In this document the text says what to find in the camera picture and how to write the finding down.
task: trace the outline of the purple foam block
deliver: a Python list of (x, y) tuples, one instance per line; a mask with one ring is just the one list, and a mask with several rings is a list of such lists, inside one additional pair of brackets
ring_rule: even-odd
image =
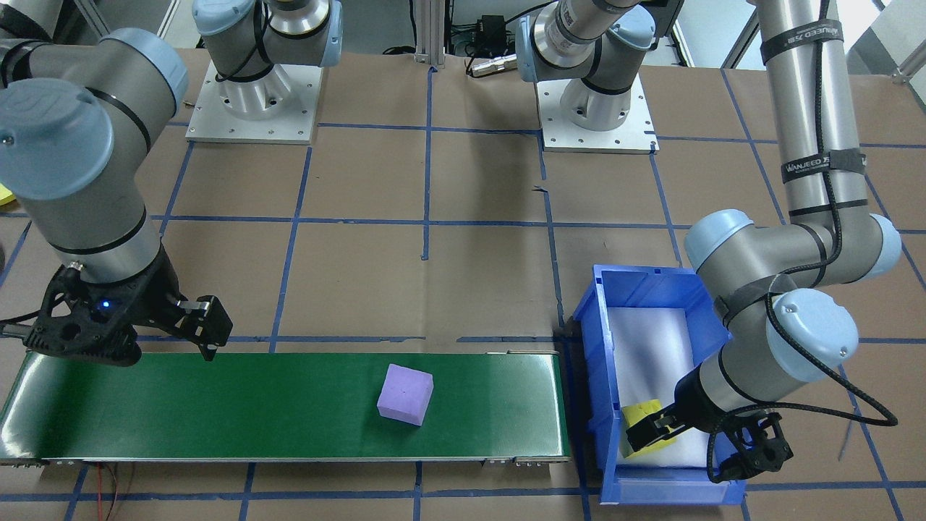
[(420, 426), (432, 391), (432, 375), (390, 363), (376, 408), (382, 417)]

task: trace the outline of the black cable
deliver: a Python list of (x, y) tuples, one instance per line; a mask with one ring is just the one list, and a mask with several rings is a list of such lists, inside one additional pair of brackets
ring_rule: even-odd
[(254, 47), (252, 47), (250, 52), (247, 53), (247, 56), (244, 58), (244, 61), (241, 62), (241, 65), (236, 67), (235, 70), (233, 70), (229, 74), (222, 75), (220, 72), (216, 71), (216, 82), (222, 83), (226, 80), (234, 78), (235, 74), (241, 72), (242, 69), (244, 69), (244, 67), (248, 64), (248, 62), (251, 61), (251, 57), (254, 56), (254, 53), (257, 52), (257, 50), (260, 48), (261, 45), (263, 45), (264, 36), (267, 34), (267, 27), (269, 27), (270, 25), (270, 20), (273, 19), (273, 13), (270, 12), (270, 9), (267, 6), (267, 4), (264, 4), (263, 2), (257, 2), (254, 4), (254, 10), (255, 10), (254, 16), (255, 17), (257, 16), (258, 10), (262, 6), (263, 6), (263, 12), (264, 12), (264, 26), (261, 28), (260, 34), (257, 34), (257, 32), (255, 32), (256, 41), (254, 42)]
[(542, 8), (544, 8), (544, 7), (546, 7), (546, 6), (549, 6), (550, 4), (553, 4), (553, 2), (546, 2), (546, 3), (543, 3), (543, 4), (539, 4), (539, 5), (537, 5), (537, 6), (533, 6), (533, 7), (529, 8), (529, 9), (524, 9), (523, 11), (521, 11), (520, 13), (518, 13), (517, 15), (515, 15), (515, 16), (509, 18), (509, 19), (506, 19), (506, 20), (505, 20), (505, 23), (502, 24), (502, 27), (496, 27), (495, 30), (492, 32), (492, 34), (486, 34), (486, 35), (485, 35), (485, 39), (482, 41), (481, 44), (479, 44), (478, 46), (476, 46), (476, 49), (473, 50), (473, 52), (472, 52), (472, 56), (469, 57), (469, 61), (468, 61), (467, 64), (466, 64), (466, 74), (467, 74), (467, 76), (472, 76), (472, 62), (476, 59), (476, 55), (479, 54), (479, 51), (481, 51), (482, 48), (485, 47), (486, 42), (488, 42), (489, 40), (491, 40), (493, 36), (495, 36), (499, 31), (501, 31), (502, 29), (504, 29), (505, 27), (507, 27), (507, 25), (508, 25), (509, 23), (513, 22), (514, 20), (519, 19), (519, 18), (521, 18), (521, 17), (524, 16), (524, 15), (530, 14), (532, 11), (536, 11), (537, 9), (542, 9)]
[(408, 17), (411, 19), (411, 38), (418, 46), (418, 24), (415, 23), (415, 0), (408, 0)]
[[(819, 19), (826, 19), (827, 14), (830, 10), (830, 0), (821, 0), (820, 2), (820, 16)], [(814, 124), (817, 134), (817, 151), (819, 154), (823, 154), (825, 151), (825, 144), (823, 142), (823, 115), (822, 115), (822, 85), (823, 85), (823, 42), (816, 42), (815, 44), (815, 98), (814, 98)], [(832, 188), (832, 178), (830, 176), (830, 171), (823, 172), (823, 184), (826, 188), (826, 196), (829, 199), (828, 205), (830, 207), (830, 214), (832, 215), (832, 227), (833, 227), (833, 247), (832, 253), (830, 256), (818, 262), (813, 262), (810, 264), (804, 264), (801, 266), (795, 266), (787, 270), (782, 271), (779, 275), (789, 275), (793, 273), (805, 272), (809, 270), (822, 269), (832, 263), (834, 263), (840, 256), (843, 250), (843, 229), (842, 222), (839, 216), (839, 209), (836, 205), (836, 196)], [(768, 409), (795, 409), (798, 411), (806, 411), (809, 413), (820, 413), (827, 414), (830, 416), (837, 416), (844, 418), (850, 421), (860, 422), (862, 424), (868, 424), (873, 426), (896, 426), (898, 424), (897, 417), (892, 413), (887, 407), (884, 407), (879, 401), (875, 400), (868, 393), (857, 387), (855, 384), (850, 382), (848, 379), (843, 378), (841, 375), (836, 373), (833, 369), (827, 367), (820, 359), (814, 356), (812, 353), (807, 351), (804, 346), (800, 344), (794, 337), (792, 337), (778, 321), (778, 317), (775, 314), (774, 303), (772, 298), (774, 295), (771, 292), (771, 288), (774, 287), (775, 282), (778, 277), (774, 277), (769, 284), (770, 290), (765, 295), (765, 312), (769, 317), (772, 327), (775, 329), (775, 332), (778, 333), (785, 342), (788, 343), (795, 351), (797, 351), (802, 357), (804, 357), (808, 362), (812, 363), (815, 367), (820, 369), (824, 374), (826, 374), (831, 380), (834, 380), (841, 387), (846, 389), (848, 392), (852, 393), (854, 396), (858, 397), (868, 405), (870, 405), (875, 411), (880, 414), (881, 418), (872, 418), (864, 416), (861, 414), (847, 413), (845, 411), (839, 411), (835, 409), (830, 409), (826, 407), (818, 407), (816, 405), (807, 405), (804, 403), (790, 403), (790, 402), (764, 402), (758, 403), (756, 405), (748, 405), (745, 407), (740, 407), (733, 409), (732, 411), (726, 412), (723, 416), (720, 417), (717, 424), (714, 428), (711, 429), (709, 436), (707, 438), (707, 477), (713, 483), (720, 483), (719, 477), (714, 473), (714, 450), (716, 448), (717, 435), (721, 432), (723, 424), (731, 417), (743, 413), (751, 413), (754, 411), (765, 411)]]
[[(55, 306), (57, 306), (57, 305), (60, 304), (61, 302), (64, 302), (64, 296), (61, 296), (61, 297), (58, 297), (57, 299), (55, 299), (54, 303), (52, 304), (52, 308), (54, 308)], [(39, 313), (40, 313), (40, 312), (42, 312), (42, 311), (41, 311), (41, 310), (36, 310), (36, 311), (30, 312), (30, 313), (26, 313), (26, 314), (24, 314), (24, 315), (15, 316), (15, 317), (13, 317), (13, 318), (7, 318), (7, 319), (4, 319), (4, 320), (0, 320), (0, 324), (20, 324), (20, 323), (26, 322), (27, 320), (31, 320), (31, 319), (33, 319), (33, 318), (37, 318), (37, 317), (39, 316)]]

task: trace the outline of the brown cardboard floor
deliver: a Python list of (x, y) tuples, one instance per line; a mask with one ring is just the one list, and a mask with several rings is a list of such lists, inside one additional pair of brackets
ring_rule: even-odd
[[(184, 58), (194, 101), (208, 57)], [(409, 57), (348, 55), (326, 72), (311, 149), (191, 146), (185, 107), (137, 182), (185, 292), (226, 302), (235, 341), (224, 351), (552, 349), (593, 264), (687, 266), (684, 235), (711, 211), (761, 225), (787, 211), (764, 73), (642, 76), (662, 147), (653, 158), (540, 152), (534, 93), (517, 74), (476, 81), (450, 57), (429, 73)], [(903, 229), (906, 250), (885, 277), (827, 291), (863, 336), (846, 371), (901, 426), (847, 436), (846, 421), (786, 413), (797, 455), (753, 480), (742, 507), (600, 506), (600, 473), (582, 458), (121, 464), (117, 519), (923, 519), (926, 116), (886, 78), (852, 85), (872, 208)], [(36, 307), (57, 262), (18, 205), (2, 210), (10, 316)], [(143, 334), (148, 351), (193, 349)], [(5, 396), (23, 349), (0, 348)], [(795, 399), (851, 407), (826, 383)], [(96, 519), (98, 479), (112, 491), (94, 467), (0, 468), (0, 519)]]

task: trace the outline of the aluminum base plate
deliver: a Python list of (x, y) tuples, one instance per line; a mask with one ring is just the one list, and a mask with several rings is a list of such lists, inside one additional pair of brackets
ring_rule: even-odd
[(321, 68), (283, 65), (289, 75), (292, 105), (279, 116), (263, 121), (240, 120), (225, 109), (219, 97), (216, 68), (211, 63), (196, 99), (186, 138), (210, 143), (277, 143), (311, 145), (312, 131), (321, 92)]
[(615, 154), (648, 154), (651, 150), (659, 150), (640, 76), (633, 80), (633, 104), (626, 121), (620, 127), (605, 132), (583, 129), (562, 113), (559, 98), (563, 96), (570, 81), (537, 83), (537, 106), (544, 130), (544, 150)]

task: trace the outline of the black strap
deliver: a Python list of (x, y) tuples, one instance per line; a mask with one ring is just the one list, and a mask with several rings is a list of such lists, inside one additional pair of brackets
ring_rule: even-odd
[[(858, 208), (860, 206), (868, 206), (867, 199), (856, 199), (854, 201), (843, 201), (841, 203), (836, 203), (837, 210), (845, 210), (847, 208)], [(789, 217), (800, 217), (801, 215), (809, 215), (811, 213), (820, 213), (822, 211), (831, 211), (830, 205), (819, 205), (812, 206), (809, 208), (802, 208), (799, 210), (791, 210), (788, 212)]]
[(820, 19), (772, 36), (759, 48), (762, 63), (769, 63), (784, 51), (821, 40), (843, 40), (843, 24), (838, 19)]
[(84, 88), (90, 91), (90, 94), (96, 96), (96, 99), (105, 101), (109, 105), (112, 105), (120, 112), (125, 114), (126, 117), (131, 120), (131, 122), (135, 123), (135, 126), (138, 127), (138, 132), (141, 133), (142, 138), (144, 139), (145, 153), (151, 151), (151, 134), (148, 132), (148, 127), (144, 126), (144, 121), (138, 117), (138, 114), (136, 114), (128, 105), (122, 103), (118, 98), (110, 93), (105, 93), (101, 90), (94, 89), (93, 87)]
[(767, 293), (781, 294), (795, 289), (797, 284), (789, 275), (770, 275), (740, 287), (727, 297), (717, 297), (714, 299), (714, 311), (720, 316), (723, 326), (727, 327), (736, 315), (762, 301)]
[(782, 165), (782, 182), (790, 183), (795, 179), (815, 173), (843, 170), (865, 174), (868, 157), (860, 148), (830, 150), (826, 154), (814, 154), (806, 158), (795, 159)]
[(5, 29), (16, 38), (27, 38), (51, 42), (52, 37), (35, 20), (7, 4), (0, 4), (0, 29)]

